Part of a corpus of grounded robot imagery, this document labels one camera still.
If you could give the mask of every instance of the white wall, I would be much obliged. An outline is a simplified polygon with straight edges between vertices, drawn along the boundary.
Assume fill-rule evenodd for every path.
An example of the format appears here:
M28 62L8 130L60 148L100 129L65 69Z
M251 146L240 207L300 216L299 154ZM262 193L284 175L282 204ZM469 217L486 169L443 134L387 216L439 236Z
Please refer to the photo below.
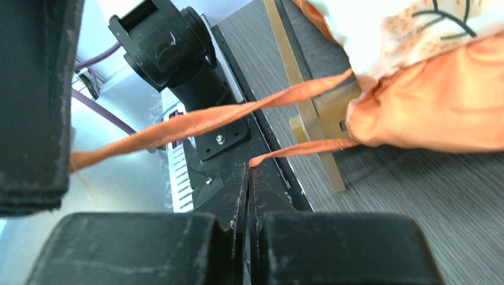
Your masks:
M199 14L205 14L211 25L238 11L252 0L172 0L179 9L193 7ZM141 0L86 0L77 48L77 56L86 60L102 53L112 46L116 39L108 29L108 21L112 15L124 16ZM114 53L108 59L93 66L93 69L103 79L110 78L114 73L126 66L124 49Z

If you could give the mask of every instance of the bag handle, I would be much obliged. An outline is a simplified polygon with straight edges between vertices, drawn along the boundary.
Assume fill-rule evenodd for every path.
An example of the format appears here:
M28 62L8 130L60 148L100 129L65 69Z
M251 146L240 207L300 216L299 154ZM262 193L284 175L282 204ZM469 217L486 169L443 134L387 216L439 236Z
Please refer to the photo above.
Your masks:
M351 75L352 70L348 69L339 75L297 84L256 102L196 110L186 115L176 116L169 121L157 123L156 125L98 148L97 150L72 152L70 157L70 173L74 173L113 156L128 154L146 148L158 147L173 141L205 134L262 108L281 107L310 99L320 93L333 89ZM250 160L249 166L256 167L264 159L271 157L287 157L338 150L357 144L355 140L349 138L309 141L255 157Z

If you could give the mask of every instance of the black metal bracket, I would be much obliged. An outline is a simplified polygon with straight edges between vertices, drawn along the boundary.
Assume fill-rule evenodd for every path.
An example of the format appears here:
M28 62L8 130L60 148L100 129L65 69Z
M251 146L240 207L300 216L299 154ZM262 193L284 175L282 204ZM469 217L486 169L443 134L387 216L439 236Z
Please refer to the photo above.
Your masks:
M194 205L200 205L224 186L221 171L217 165L200 163L196 149L190 140L184 140L185 161L191 188L198 195L193 195Z
M250 139L250 129L245 119L240 119L204 135L195 137L198 157L208 160L227 149Z

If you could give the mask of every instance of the cable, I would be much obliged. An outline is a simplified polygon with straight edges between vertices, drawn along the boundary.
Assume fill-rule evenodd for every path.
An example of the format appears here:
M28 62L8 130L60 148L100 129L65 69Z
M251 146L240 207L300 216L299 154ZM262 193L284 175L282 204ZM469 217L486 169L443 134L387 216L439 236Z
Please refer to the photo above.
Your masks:
M96 63L98 63L98 62L106 59L107 57L109 57L111 54L113 54L114 52L116 52L120 47L121 47L121 44L119 42L116 42L108 50L106 50L103 53L95 56L94 58L90 58L90 59L88 59L86 61L82 61L82 62L76 63L74 65L74 70L78 71L79 69L83 69L84 67L89 67L89 66L91 66L93 64L96 64Z
M163 115L161 115L159 117L159 119L157 120L157 122L162 122L166 116L166 114L168 114L168 112L170 112L171 109L173 109L178 103L174 103L172 106L170 106L170 108L166 109L164 112L163 112Z
M112 114L109 110L105 109L100 104L89 99L88 97L84 96L82 93L80 93L79 91L77 91L73 88L72 88L72 97L81 101L82 104L88 106L91 110L95 111L96 113L98 113L98 115L104 117L109 122L111 122L114 125L116 125L117 127L119 127L121 130L126 132L128 135L132 135L132 134L136 133L132 127L130 127L125 122L123 122L120 118L117 118L116 115ZM150 153L155 153L156 149L152 147L152 148L148 148L147 151Z
M94 100L98 99L99 93L95 90L95 87L93 86L91 80L84 74L80 74L78 77L82 81L82 83L84 83L86 88L89 90L89 94L91 94L92 98Z
M98 79L96 78L96 73L91 68L88 68L87 70L89 70L89 73L93 77L93 88L94 88L94 90L96 90L98 96L100 96L100 93L102 91L100 90L100 87L98 86Z

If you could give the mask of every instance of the bolt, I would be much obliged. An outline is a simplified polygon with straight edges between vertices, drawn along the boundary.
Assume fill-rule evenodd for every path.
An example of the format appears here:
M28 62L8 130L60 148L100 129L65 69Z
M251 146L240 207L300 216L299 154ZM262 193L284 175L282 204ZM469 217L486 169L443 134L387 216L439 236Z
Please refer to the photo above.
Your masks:
M215 140L217 141L218 144L223 145L226 139L224 138L223 135L218 135Z

